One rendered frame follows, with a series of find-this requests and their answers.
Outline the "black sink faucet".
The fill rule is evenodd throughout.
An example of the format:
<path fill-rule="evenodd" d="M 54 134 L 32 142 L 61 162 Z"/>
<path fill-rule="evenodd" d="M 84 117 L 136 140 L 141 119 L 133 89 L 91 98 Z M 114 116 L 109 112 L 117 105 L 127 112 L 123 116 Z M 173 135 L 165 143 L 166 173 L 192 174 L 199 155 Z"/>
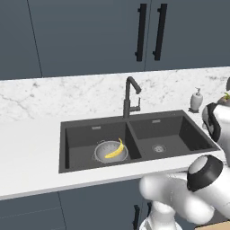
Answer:
<path fill-rule="evenodd" d="M 131 106 L 130 86 L 133 86 L 133 88 L 136 91 L 136 94 L 141 93 L 141 87 L 138 85 L 138 83 L 136 82 L 136 80 L 132 76 L 129 76 L 126 80 L 125 99 L 124 99 L 124 103 L 123 103 L 123 118 L 124 119 L 127 119 L 131 112 L 140 111 L 140 105 L 134 106 L 134 107 Z"/>

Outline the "dark double sink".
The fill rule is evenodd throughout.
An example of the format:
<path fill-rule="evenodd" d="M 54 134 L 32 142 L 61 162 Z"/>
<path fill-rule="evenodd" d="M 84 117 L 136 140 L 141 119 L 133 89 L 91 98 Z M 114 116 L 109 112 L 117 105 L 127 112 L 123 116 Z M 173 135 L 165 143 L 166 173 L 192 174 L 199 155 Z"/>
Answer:
<path fill-rule="evenodd" d="M 103 141 L 122 140 L 128 149 L 126 160 L 102 164 L 93 157 Z M 60 124 L 59 171 L 69 173 L 119 164 L 168 159 L 180 165 L 168 168 L 183 171 L 200 155 L 217 155 L 219 147 L 184 111 L 63 121 Z"/>

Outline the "yellow banana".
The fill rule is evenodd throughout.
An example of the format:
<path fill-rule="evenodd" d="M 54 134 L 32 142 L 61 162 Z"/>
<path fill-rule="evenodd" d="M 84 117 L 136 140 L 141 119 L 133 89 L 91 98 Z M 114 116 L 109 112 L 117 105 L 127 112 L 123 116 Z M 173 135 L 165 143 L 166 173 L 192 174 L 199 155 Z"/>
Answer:
<path fill-rule="evenodd" d="M 104 156 L 104 158 L 106 158 L 106 159 L 113 158 L 113 157 L 119 155 L 123 151 L 123 149 L 124 149 L 124 145 L 122 143 L 122 140 L 119 138 L 119 147 L 115 151 L 106 154 Z"/>

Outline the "grey metal colander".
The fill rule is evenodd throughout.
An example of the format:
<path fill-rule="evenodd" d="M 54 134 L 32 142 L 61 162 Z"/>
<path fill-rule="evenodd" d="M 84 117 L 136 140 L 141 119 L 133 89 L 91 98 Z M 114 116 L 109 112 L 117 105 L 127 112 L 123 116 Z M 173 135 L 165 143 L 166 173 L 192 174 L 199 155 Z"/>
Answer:
<path fill-rule="evenodd" d="M 103 141 L 95 147 L 93 157 L 102 164 L 118 163 L 127 159 L 128 149 L 121 139 Z"/>

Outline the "white soap dispenser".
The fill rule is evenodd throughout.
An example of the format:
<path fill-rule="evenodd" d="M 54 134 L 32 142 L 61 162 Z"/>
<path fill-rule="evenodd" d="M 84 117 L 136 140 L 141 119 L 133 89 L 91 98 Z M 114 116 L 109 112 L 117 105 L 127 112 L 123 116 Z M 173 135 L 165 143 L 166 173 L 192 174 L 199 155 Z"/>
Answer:
<path fill-rule="evenodd" d="M 203 95 L 200 93 L 200 89 L 197 87 L 197 91 L 190 98 L 190 111 L 193 113 L 198 113 L 202 102 Z"/>

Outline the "dark blue base cupboard door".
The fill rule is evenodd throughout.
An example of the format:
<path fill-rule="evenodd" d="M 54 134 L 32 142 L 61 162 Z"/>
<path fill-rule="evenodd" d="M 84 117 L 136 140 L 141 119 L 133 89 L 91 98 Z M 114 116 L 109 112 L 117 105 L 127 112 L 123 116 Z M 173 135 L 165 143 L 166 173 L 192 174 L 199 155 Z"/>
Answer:
<path fill-rule="evenodd" d="M 59 192 L 66 230 L 133 230 L 134 205 L 142 206 L 139 180 Z"/>
<path fill-rule="evenodd" d="M 0 217 L 0 230 L 65 230 L 61 208 Z"/>

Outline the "dark blue drawer front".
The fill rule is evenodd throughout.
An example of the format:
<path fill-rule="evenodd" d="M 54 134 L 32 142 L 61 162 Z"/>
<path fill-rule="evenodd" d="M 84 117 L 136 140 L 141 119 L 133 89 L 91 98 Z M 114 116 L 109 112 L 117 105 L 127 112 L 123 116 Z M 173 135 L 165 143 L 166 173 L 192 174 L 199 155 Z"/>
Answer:
<path fill-rule="evenodd" d="M 0 201 L 0 218 L 40 213 L 54 217 L 61 215 L 56 192 Z"/>

